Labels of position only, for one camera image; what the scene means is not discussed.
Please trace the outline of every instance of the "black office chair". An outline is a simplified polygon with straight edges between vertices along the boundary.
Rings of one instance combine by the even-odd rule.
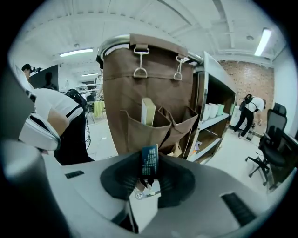
[[[259,144],[259,149],[263,152],[264,160],[262,161],[259,156],[256,159],[252,157],[247,157],[245,159],[245,161],[250,159],[258,164],[258,167],[248,175],[249,177],[251,177],[259,168],[262,169],[266,179],[266,181],[263,182],[264,186],[268,182],[267,174],[269,172],[269,167],[267,165],[269,163],[277,167],[285,166],[285,159],[278,151],[278,147],[288,120],[286,114],[286,108],[278,103],[275,103],[273,109],[268,110],[266,133],[264,133],[264,136],[260,139]]]

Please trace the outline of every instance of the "ceiling light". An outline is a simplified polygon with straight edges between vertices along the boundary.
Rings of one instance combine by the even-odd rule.
[[[82,74],[81,77],[92,76],[92,75],[98,75],[98,73]]]
[[[260,43],[257,47],[257,50],[255,52],[255,56],[260,56],[263,53],[263,51],[270,39],[271,33],[272,33],[272,31],[270,29],[268,29],[268,28],[263,29],[262,37],[261,37]]]
[[[88,52],[93,52],[93,49],[89,48],[89,49],[70,51],[70,52],[60,54],[60,57],[65,57],[65,56],[69,56],[69,55],[73,55],[73,54],[88,53]]]

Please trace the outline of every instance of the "brick wall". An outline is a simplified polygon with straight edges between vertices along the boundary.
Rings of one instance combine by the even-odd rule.
[[[263,133],[266,129],[267,109],[272,108],[273,103],[273,68],[237,61],[220,61],[219,63],[236,83],[237,105],[240,105],[249,93],[266,100],[266,109],[261,112],[263,124],[255,128],[256,132]]]

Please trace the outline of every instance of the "bag pocket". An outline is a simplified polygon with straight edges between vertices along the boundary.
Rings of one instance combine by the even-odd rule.
[[[171,122],[156,110],[153,126],[147,126],[130,117],[126,110],[120,110],[122,130],[125,136],[127,152],[140,151],[144,146],[160,146],[166,138]]]
[[[198,114],[190,107],[186,106],[181,121],[176,122],[174,121],[171,113],[165,108],[161,107],[159,109],[159,112],[162,113],[171,122],[169,135],[160,146],[161,151],[167,154],[168,152],[170,153],[174,145],[191,130],[198,117]]]

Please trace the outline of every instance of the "black pants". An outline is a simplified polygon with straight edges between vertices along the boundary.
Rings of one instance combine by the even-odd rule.
[[[253,123],[253,112],[248,110],[246,107],[241,112],[240,119],[239,119],[237,125],[234,127],[234,131],[237,131],[239,129],[239,127],[244,122],[245,118],[247,119],[247,124],[246,124],[245,129],[242,131],[241,136],[245,136],[245,134],[248,132],[248,130],[250,129],[250,127]]]
[[[86,118],[84,112],[74,118],[60,136],[61,146],[54,156],[62,165],[73,165],[93,161],[88,156],[85,142]]]

